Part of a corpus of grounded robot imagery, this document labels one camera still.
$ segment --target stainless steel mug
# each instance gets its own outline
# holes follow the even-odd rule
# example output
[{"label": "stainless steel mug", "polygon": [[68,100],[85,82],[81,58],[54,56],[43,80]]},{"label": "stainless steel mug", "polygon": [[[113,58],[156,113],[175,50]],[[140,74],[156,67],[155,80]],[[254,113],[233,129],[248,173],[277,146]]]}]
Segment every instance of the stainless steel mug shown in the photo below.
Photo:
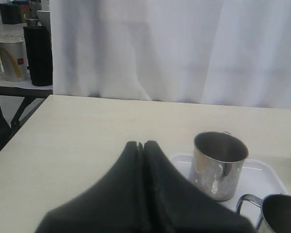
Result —
[{"label": "stainless steel mug", "polygon": [[291,195],[271,194],[264,199],[254,195],[243,195],[236,207],[240,214],[242,204],[248,201],[261,209],[258,233],[291,233]]},{"label": "stainless steel mug", "polygon": [[226,132],[203,132],[194,139],[189,180],[214,200],[224,201],[236,191],[247,146]]}]

